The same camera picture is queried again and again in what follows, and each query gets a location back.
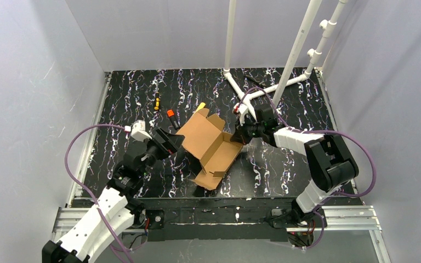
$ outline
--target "black marble table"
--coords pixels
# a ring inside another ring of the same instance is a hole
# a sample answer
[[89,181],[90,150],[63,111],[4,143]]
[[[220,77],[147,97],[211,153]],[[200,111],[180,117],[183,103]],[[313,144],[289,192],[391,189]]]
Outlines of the black marble table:
[[[292,76],[302,74],[295,68]],[[237,68],[231,73],[243,91],[252,87],[244,75],[250,75],[267,86],[278,83],[282,68]],[[161,93],[162,109],[153,110],[155,89]],[[201,102],[211,113],[225,120],[226,132],[234,132],[236,116],[232,114],[238,98],[223,77],[221,69],[115,71],[104,103],[100,123],[132,125],[137,119],[146,121],[150,132],[160,127],[175,132],[167,118],[173,109],[184,123]],[[267,103],[258,98],[253,105]],[[288,124],[307,130],[332,129],[332,122],[315,74],[305,82],[285,89],[281,106]],[[99,195],[111,176],[112,168],[121,159],[127,140],[116,129],[98,130],[84,183]],[[291,150],[273,148],[253,139],[230,167],[219,187],[207,191],[195,185],[200,171],[199,161],[183,149],[171,158],[157,162],[145,178],[139,193],[142,198],[194,197],[296,197],[310,179],[306,158]],[[345,186],[351,192],[351,186]]]

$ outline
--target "open cardboard box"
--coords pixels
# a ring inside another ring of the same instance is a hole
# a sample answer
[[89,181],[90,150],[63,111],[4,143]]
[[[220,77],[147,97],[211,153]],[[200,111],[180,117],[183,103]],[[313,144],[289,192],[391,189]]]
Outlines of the open cardboard box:
[[223,131],[223,119],[217,114],[207,117],[208,114],[208,108],[198,110],[177,134],[185,136],[182,146],[201,163],[202,170],[192,181],[208,190],[214,190],[243,145],[230,141],[231,134]]

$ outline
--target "orange and black tool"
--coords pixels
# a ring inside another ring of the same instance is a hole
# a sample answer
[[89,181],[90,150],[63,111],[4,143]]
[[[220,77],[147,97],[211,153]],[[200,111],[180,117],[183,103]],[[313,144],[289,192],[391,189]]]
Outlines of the orange and black tool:
[[173,128],[175,130],[179,130],[180,129],[180,123],[178,123],[177,117],[175,116],[175,112],[173,112],[172,110],[168,110],[167,116],[168,116],[168,119],[170,120],[170,122],[172,123]]
[[156,92],[155,98],[154,98],[154,110],[158,111],[161,108],[161,94],[159,92]]

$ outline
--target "robotic arm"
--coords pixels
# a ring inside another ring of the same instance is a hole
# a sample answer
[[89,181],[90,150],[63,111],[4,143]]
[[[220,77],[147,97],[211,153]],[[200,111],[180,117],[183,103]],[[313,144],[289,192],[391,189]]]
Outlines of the robotic arm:
[[231,141],[248,144],[252,138],[262,138],[273,147],[293,150],[308,159],[312,180],[292,202],[291,210],[283,210],[284,216],[278,215],[278,218],[286,219],[285,224],[310,220],[318,205],[358,175],[357,164],[340,135],[295,132],[278,123],[270,106],[257,106],[257,121],[254,121],[244,104],[239,107],[235,112],[238,121]]
[[151,136],[145,132],[144,121],[134,123],[131,136],[137,141],[129,144],[123,160],[115,166],[112,179],[98,198],[99,206],[93,205],[56,243],[46,243],[42,250],[43,263],[94,262],[113,241],[98,208],[116,235],[134,224],[143,223],[145,208],[135,195],[143,186],[146,168],[177,152],[185,137],[162,129],[155,129]]

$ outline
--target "white pvc frame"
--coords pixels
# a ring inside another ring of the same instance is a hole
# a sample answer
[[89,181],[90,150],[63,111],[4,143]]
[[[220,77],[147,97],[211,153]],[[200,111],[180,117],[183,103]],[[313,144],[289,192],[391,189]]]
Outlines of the white pvc frame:
[[[309,66],[304,71],[304,73],[296,78],[289,79],[291,72],[293,71],[294,64],[296,60],[298,60],[299,53],[301,52],[301,48],[303,47],[304,41],[306,40],[306,36],[309,33],[309,30],[314,22],[314,17],[318,12],[318,8],[322,3],[322,0],[310,0],[308,8],[306,10],[306,14],[304,15],[303,22],[301,23],[301,27],[299,28],[298,35],[294,40],[293,47],[291,52],[288,56],[288,60],[286,61],[285,68],[283,69],[282,76],[280,78],[280,82],[277,85],[273,85],[271,87],[265,88],[265,92],[270,93],[274,92],[275,94],[272,98],[272,101],[275,105],[278,105],[280,98],[283,94],[285,86],[292,85],[294,83],[298,83],[301,81],[307,80],[312,73],[312,69],[314,69],[315,64],[317,64],[318,59],[322,55],[322,49],[324,48],[327,39],[332,35],[332,32],[337,24],[338,18],[343,11],[344,5],[348,2],[348,0],[339,0],[335,11],[333,12],[332,17],[330,20],[323,20],[320,23],[320,28],[323,29],[322,38],[317,46],[317,48],[310,49],[308,51],[308,56],[311,58],[309,61]],[[224,77],[230,82],[230,85],[235,90],[236,94],[240,99],[243,98],[244,92],[240,89],[238,84],[235,82],[233,77],[230,73],[230,58],[231,58],[231,45],[233,40],[233,29],[235,25],[235,11],[236,11],[236,0],[230,0],[229,6],[229,13],[228,13],[228,25],[227,25],[227,34],[226,34],[226,46],[225,46],[225,64],[224,64]],[[249,113],[256,119],[254,107],[251,105],[251,100],[255,99],[259,96],[264,95],[262,91],[257,91],[254,93],[250,93],[246,96],[243,101],[248,108],[247,110]]]

